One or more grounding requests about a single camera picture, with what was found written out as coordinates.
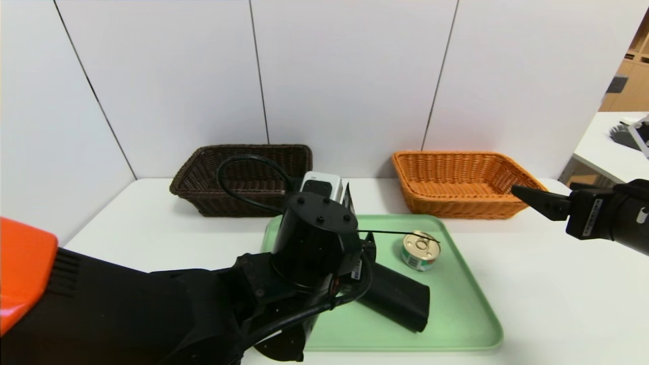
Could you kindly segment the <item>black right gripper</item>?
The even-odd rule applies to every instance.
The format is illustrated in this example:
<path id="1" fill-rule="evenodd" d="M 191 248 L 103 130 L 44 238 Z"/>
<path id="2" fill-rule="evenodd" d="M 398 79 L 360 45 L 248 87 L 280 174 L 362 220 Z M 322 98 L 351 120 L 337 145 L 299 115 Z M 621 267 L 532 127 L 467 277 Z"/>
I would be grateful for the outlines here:
<path id="1" fill-rule="evenodd" d="M 568 219 L 566 233 L 577 239 L 610 240 L 648 254 L 647 180 L 608 189 L 572 181 L 569 187 L 569 197 L 522 185 L 512 185 L 511 192 L 550 221 Z"/>

